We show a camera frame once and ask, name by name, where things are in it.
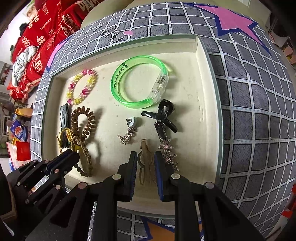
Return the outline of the beige hair clip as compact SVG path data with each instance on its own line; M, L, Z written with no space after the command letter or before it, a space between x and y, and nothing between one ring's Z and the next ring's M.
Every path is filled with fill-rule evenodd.
M154 156L148 149L147 140L141 139L140 153L138 154L137 162L140 166L139 182L141 185L144 183L156 183L156 171L154 167Z

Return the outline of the silver dangling earring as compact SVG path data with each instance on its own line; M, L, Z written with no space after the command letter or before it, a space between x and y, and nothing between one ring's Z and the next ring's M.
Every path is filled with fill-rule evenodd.
M125 135L123 135L123 136L118 135L118 137L120 139L120 143L123 145L127 145L131 141L134 134L137 132L136 118L133 116L127 118L126 125L127 125L127 131L126 131Z

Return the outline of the pink star rhinestone clip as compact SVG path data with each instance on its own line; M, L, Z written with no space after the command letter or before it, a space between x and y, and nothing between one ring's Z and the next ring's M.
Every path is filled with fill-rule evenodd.
M166 135L163 123L157 121L155 122L154 127L160 141L158 149L162 151L165 163L170 164L175 172L179 172L180 170L178 169L178 163L174 161L177 155L172 152L174 147L171 145L171 139Z

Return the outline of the cream jewelry tray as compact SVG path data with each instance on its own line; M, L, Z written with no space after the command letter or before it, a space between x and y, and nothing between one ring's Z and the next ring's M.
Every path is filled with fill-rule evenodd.
M66 102L66 89L73 77L85 68L98 75L93 90L82 105L94 112L95 129L86 140L93 173L82 177L76 170L66 175L66 184L94 184L114 174L119 165L128 161L132 151L140 152L141 139L156 152L159 137L154 120L141 116L141 110L120 104L111 94L110 83L116 68L125 60L151 55L159 58L169 71L163 98L175 110L169 119L178 129L166 130L171 139L175 161L182 176L203 184L217 182L222 163L223 121L217 81L205 41L195 35L170 35L129 41L103 49L58 73L45 77L47 96L43 116L38 119L38 144L31 145L32 157L52 160L59 155L57 134L60 132L60 107ZM127 145L118 135L127 131L126 119L135 117L137 132Z

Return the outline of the orange star sticker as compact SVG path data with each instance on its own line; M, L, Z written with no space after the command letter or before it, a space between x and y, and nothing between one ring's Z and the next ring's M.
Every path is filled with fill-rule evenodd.
M174 228L168 227L143 216L141 219L145 228L145 233L147 234L147 237L141 240L176 240Z

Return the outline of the blue snack box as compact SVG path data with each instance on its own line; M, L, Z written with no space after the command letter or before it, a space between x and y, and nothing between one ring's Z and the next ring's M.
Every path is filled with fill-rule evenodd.
M22 142L28 140L28 128L23 126L18 120L15 120L10 128L13 135Z

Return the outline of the black rectangular hair clip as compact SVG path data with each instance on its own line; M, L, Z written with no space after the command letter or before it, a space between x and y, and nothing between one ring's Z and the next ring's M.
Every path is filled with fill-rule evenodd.
M66 128L70 127L69 124L69 105L66 103L60 107L60 123L61 123L61 148L68 148L70 146L67 139Z

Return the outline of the grey checked tablecloth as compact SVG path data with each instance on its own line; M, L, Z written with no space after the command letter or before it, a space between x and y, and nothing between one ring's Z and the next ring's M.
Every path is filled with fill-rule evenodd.
M220 184L264 237L278 229L295 184L295 89L280 53L259 25L254 31L269 49L242 32L218 36L214 15L184 2L135 1L104 10L68 38L38 86L31 145L40 142L38 119L47 94L45 77L103 47L153 35L200 35L218 82L224 150Z

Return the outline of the black claw hair clip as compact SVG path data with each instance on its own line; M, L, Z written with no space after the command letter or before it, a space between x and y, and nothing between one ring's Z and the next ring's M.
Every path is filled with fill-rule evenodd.
M178 131L177 127L168 119L168 117L173 113L174 110L175 106L172 102L170 102L167 99L162 99L159 102L157 113L153 113L150 111L142 111L141 116L158 120L165 126L167 126L170 130L172 130L174 133L176 133Z

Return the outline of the grey white crumpled cloth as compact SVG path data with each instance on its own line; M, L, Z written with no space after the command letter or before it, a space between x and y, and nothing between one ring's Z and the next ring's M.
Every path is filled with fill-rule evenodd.
M21 81L27 64L36 55L37 47L29 46L22 53L17 56L15 63L13 64L13 72L11 76L11 83L13 87L17 87Z

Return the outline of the green translucent bangle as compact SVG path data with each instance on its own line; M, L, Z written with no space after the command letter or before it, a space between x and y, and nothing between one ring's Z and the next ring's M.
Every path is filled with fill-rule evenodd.
M118 66L110 88L113 97L123 106L144 109L162 99L168 81L168 69L160 59L139 55Z

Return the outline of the red bedspread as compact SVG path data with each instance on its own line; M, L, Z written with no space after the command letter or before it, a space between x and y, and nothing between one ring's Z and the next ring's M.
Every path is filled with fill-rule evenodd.
M81 28L90 11L102 1L42 1L36 15L18 38L11 62L29 46L36 48L32 59L25 64L24 72L16 86L9 84L10 97L25 102L29 92L40 83L46 65L56 46Z

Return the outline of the pink star sticker far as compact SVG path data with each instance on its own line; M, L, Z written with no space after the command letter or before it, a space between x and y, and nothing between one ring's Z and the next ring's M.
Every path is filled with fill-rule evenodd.
M214 15L218 36L226 35L227 33L242 32L260 44L262 48L271 55L267 46L254 31L254 27L258 25L257 22L220 6L195 3L186 4Z

